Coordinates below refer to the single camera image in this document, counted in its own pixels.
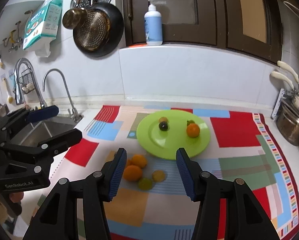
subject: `kitchen sink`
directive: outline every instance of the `kitchen sink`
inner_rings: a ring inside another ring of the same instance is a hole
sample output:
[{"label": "kitchen sink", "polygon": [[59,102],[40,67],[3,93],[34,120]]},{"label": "kitchen sink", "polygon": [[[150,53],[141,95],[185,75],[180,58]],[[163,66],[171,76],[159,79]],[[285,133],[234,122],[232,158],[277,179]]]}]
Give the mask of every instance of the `kitchen sink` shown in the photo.
[{"label": "kitchen sink", "polygon": [[39,142],[69,131],[73,129],[76,124],[77,123],[71,118],[61,116],[56,116],[37,123],[29,123],[11,139],[11,143],[36,147]]}]

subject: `green plate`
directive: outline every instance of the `green plate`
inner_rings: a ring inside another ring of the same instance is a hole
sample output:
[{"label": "green plate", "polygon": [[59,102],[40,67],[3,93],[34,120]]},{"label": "green plate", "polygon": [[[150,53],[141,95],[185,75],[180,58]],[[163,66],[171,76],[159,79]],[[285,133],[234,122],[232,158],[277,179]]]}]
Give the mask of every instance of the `green plate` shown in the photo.
[{"label": "green plate", "polygon": [[[167,117],[168,130],[161,131],[159,119]],[[194,120],[200,134],[191,138],[186,133],[187,120]],[[181,110],[163,110],[146,116],[138,125],[137,140],[149,153],[163,159],[176,160],[178,148],[185,148],[189,157],[200,154],[210,141],[210,131],[198,116]]]}]

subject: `black fruit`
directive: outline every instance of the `black fruit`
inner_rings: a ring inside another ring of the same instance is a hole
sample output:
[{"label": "black fruit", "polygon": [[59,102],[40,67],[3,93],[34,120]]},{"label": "black fruit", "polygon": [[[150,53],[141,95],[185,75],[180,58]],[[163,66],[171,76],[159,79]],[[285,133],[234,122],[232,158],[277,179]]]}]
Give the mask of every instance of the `black fruit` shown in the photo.
[{"label": "black fruit", "polygon": [[168,130],[168,124],[167,124],[167,122],[165,122],[165,121],[160,122],[160,124],[158,125],[158,127],[159,127],[162,131],[167,131],[167,130]]}]

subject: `metal basket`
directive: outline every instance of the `metal basket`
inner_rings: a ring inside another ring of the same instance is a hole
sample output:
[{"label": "metal basket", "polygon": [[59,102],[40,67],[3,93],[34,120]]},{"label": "metal basket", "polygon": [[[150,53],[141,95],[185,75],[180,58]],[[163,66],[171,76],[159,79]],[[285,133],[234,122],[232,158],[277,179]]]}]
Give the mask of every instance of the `metal basket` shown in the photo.
[{"label": "metal basket", "polygon": [[[19,77],[19,81],[20,81],[21,89],[25,95],[35,90],[31,73],[28,70],[24,70],[21,73],[21,76]],[[16,87],[14,85],[13,93],[15,94],[15,92],[16,92]]]}]

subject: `package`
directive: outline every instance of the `package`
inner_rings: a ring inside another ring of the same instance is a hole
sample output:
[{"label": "package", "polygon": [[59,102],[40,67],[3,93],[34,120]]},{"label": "package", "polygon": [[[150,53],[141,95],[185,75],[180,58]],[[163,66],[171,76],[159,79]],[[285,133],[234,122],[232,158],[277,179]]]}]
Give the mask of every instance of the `package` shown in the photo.
[{"label": "package", "polygon": [[49,44],[56,39],[62,15],[63,0],[46,0],[31,15],[25,25],[23,49],[35,51],[38,57],[48,57]]}]

